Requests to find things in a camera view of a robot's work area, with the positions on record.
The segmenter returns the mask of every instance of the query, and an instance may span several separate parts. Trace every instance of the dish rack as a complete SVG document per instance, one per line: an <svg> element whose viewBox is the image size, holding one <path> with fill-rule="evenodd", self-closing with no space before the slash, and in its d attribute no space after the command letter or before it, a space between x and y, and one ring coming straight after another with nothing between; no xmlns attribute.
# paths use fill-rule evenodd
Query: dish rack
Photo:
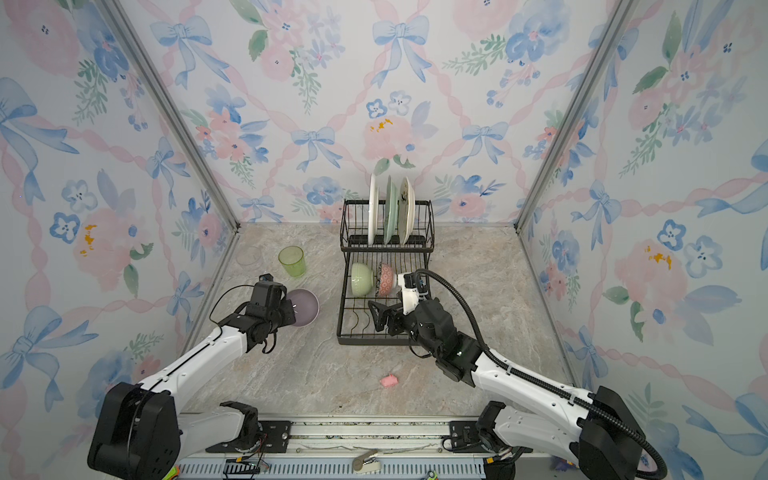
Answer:
<svg viewBox="0 0 768 480"><path fill-rule="evenodd" d="M400 245L399 232L384 244L384 209L379 207L376 238L368 245L368 200L345 200L339 231L341 251L344 254L344 282L339 305L339 324L336 338L341 345L408 345L408 335L390 336L386 330L376 332L368 301L386 305L399 303L397 289L388 296L376 296L376 286L366 296L352 295L350 266L364 263L377 274L379 262L389 264L395 275L429 268L429 256L435 250L435 214L432 202L417 200L413 232L405 245Z"/></svg>

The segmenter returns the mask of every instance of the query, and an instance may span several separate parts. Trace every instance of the white plate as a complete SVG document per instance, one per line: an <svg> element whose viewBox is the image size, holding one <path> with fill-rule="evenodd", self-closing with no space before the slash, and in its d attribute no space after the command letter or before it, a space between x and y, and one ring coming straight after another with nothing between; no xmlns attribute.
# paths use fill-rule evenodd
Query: white plate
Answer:
<svg viewBox="0 0 768 480"><path fill-rule="evenodd" d="M368 198L368 245L373 245L379 219L379 188L376 186L376 177L373 174L371 174L371 193Z"/></svg>
<svg viewBox="0 0 768 480"><path fill-rule="evenodd" d="M386 182L386 200L384 202L384 244L389 245L392 235L397 228L397 210L399 203L399 192L397 185L392 181L392 176Z"/></svg>
<svg viewBox="0 0 768 480"><path fill-rule="evenodd" d="M400 235L400 245L405 245L413 231L413 221L416 210L416 195L413 193L413 186L408 177L402 179L398 202L400 205L397 233Z"/></svg>

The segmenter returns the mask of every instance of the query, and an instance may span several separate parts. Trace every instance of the green plastic cup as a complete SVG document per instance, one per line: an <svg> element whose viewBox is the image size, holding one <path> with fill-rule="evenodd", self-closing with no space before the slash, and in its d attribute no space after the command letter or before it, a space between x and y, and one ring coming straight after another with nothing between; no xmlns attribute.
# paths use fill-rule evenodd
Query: green plastic cup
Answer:
<svg viewBox="0 0 768 480"><path fill-rule="evenodd" d="M293 277L302 276L306 272L304 250L301 250L296 245L283 248L277 255L277 259L283 264L286 272Z"/></svg>

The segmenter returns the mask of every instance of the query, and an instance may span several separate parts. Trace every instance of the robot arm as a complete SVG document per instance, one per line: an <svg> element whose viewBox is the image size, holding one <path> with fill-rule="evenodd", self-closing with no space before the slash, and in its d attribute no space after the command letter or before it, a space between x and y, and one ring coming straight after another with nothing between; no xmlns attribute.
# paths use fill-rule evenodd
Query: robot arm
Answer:
<svg viewBox="0 0 768 480"><path fill-rule="evenodd" d="M459 332L439 300L429 296L420 276L441 283L462 306L475 338ZM400 274L402 303L369 304L378 331L403 332L435 357L435 364L455 382L493 392L514 406L490 402L478 420L483 445L499 452L508 447L532 447L564 458L592 479L664 478L667 467L645 440L621 397L600 387L596 393L566 386L521 367L490 349L475 316L448 281L429 270ZM654 459L655 472L637 470L642 451Z"/></svg>
<svg viewBox="0 0 768 480"><path fill-rule="evenodd" d="M439 281L466 311L475 337L459 332L439 300L432 299L420 276ZM490 349L464 299L445 279L429 270L399 275L402 303L369 302L374 325L388 334L403 332L435 357L452 380L493 392L533 413L507 403L490 402L477 422L491 452L530 447L579 465L592 479L664 478L664 460L615 392L597 393L566 386L516 365ZM286 288L261 276L250 302L219 322L190 352L137 385L120 383L106 398L99 416L88 466L127 480L159 480L176 464L206 447L228 442L242 452L258 445L258 411L225 402L210 414L178 414L192 395L225 365L265 343L270 334L295 323ZM642 450L656 472L636 472Z"/></svg>
<svg viewBox="0 0 768 480"><path fill-rule="evenodd" d="M137 385L113 387L104 398L88 466L127 480L153 480L163 478L179 458L211 445L230 442L243 451L257 445L260 430L253 407L225 402L209 414L178 412L223 367L256 345L265 343L266 348L270 334L276 341L281 326L296 322L285 295L285 286L262 275L250 302L220 321L218 332Z"/></svg>

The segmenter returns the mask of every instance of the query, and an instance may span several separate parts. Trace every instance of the wall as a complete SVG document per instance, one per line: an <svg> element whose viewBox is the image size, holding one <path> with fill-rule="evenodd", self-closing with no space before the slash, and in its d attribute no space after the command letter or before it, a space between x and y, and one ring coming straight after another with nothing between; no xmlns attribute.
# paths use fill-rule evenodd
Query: wall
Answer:
<svg viewBox="0 0 768 480"><path fill-rule="evenodd" d="M339 221L371 173L513 221L613 4L123 2L231 207L278 222Z"/></svg>
<svg viewBox="0 0 768 480"><path fill-rule="evenodd" d="M617 390L676 480L768 478L766 21L639 2L525 232L580 384Z"/></svg>
<svg viewBox="0 0 768 480"><path fill-rule="evenodd" d="M95 477L105 392L177 358L230 230L92 4L4 0L0 45L0 478Z"/></svg>

